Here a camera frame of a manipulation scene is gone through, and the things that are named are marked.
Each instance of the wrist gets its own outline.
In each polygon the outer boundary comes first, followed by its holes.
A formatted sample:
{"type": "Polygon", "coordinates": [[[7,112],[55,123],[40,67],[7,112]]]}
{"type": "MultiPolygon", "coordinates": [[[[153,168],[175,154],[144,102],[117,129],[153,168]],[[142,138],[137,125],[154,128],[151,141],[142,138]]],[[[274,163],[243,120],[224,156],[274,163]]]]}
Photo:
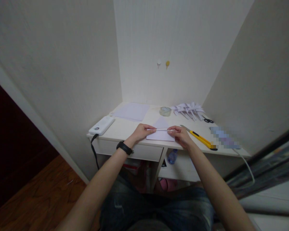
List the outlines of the wrist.
{"type": "Polygon", "coordinates": [[[188,153],[191,153],[191,152],[194,151],[196,148],[197,148],[197,145],[193,142],[193,143],[191,143],[191,144],[189,144],[189,145],[187,146],[187,151],[188,151],[188,153]]]}
{"type": "Polygon", "coordinates": [[[131,137],[128,137],[124,142],[123,142],[126,146],[128,146],[130,149],[133,149],[136,141],[131,138],[131,137]]]}

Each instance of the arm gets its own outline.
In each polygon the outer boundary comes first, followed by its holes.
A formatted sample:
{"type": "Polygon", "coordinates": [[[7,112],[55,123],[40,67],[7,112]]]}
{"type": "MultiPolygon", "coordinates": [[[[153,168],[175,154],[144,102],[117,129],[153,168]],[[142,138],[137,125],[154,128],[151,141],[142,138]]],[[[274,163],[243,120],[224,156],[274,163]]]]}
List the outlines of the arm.
{"type": "MultiPolygon", "coordinates": [[[[156,131],[146,129],[154,129],[154,127],[139,124],[124,143],[132,148],[137,142],[156,131]]],[[[102,206],[127,157],[128,155],[121,148],[115,151],[89,182],[69,214],[56,228],[57,231],[90,230],[95,214],[102,206]]]]}
{"type": "Polygon", "coordinates": [[[168,133],[174,136],[183,148],[188,150],[208,198],[226,230],[255,230],[234,193],[200,148],[192,141],[188,132],[178,126],[168,129],[177,130],[168,133]]]}

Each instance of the yellow utility knife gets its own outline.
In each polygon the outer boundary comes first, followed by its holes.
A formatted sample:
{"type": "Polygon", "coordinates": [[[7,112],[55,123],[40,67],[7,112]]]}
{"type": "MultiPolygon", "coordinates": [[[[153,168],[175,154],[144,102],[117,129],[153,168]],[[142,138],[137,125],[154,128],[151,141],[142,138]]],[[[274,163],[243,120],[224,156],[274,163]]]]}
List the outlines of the yellow utility knife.
{"type": "Polygon", "coordinates": [[[193,132],[189,130],[187,127],[184,125],[180,125],[181,127],[184,127],[189,133],[191,133],[194,137],[196,137],[201,143],[203,143],[205,146],[207,146],[209,149],[212,151],[217,151],[216,145],[212,145],[209,141],[207,141],[205,138],[202,136],[198,135],[196,132],[193,132]]]}

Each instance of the white power bank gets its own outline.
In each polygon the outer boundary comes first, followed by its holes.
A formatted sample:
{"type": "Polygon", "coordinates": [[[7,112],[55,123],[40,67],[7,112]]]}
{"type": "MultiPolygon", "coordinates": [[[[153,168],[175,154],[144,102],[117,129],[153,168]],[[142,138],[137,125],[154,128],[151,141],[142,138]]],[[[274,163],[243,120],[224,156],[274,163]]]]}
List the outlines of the white power bank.
{"type": "Polygon", "coordinates": [[[102,136],[114,121],[115,119],[113,117],[104,116],[99,122],[96,123],[96,125],[90,128],[89,133],[91,135],[98,134],[99,136],[102,136]]]}

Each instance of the charging cable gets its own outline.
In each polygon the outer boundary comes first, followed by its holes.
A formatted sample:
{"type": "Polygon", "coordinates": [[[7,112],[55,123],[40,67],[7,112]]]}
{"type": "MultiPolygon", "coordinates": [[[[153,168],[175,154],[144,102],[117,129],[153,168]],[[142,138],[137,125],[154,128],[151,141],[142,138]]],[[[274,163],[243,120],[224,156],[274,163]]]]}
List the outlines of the charging cable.
{"type": "Polygon", "coordinates": [[[95,138],[98,137],[98,136],[99,136],[98,134],[95,134],[95,135],[93,136],[93,138],[92,138],[92,140],[91,140],[91,148],[92,148],[92,151],[93,151],[93,153],[94,153],[94,157],[95,157],[97,169],[99,170],[100,167],[99,167],[99,164],[97,163],[96,152],[95,152],[95,149],[94,149],[94,147],[93,147],[93,145],[92,145],[92,142],[93,142],[93,141],[95,140],[95,138]]]}
{"type": "Polygon", "coordinates": [[[244,157],[239,153],[237,152],[235,149],[232,149],[234,152],[236,152],[245,162],[248,170],[250,171],[250,175],[251,175],[251,178],[252,178],[252,182],[250,182],[249,184],[247,184],[246,186],[242,186],[242,187],[239,187],[239,188],[234,188],[234,189],[245,189],[245,188],[249,188],[250,186],[253,186],[255,184],[255,178],[254,178],[254,175],[250,169],[250,166],[248,165],[247,161],[244,159],[244,157]]]}

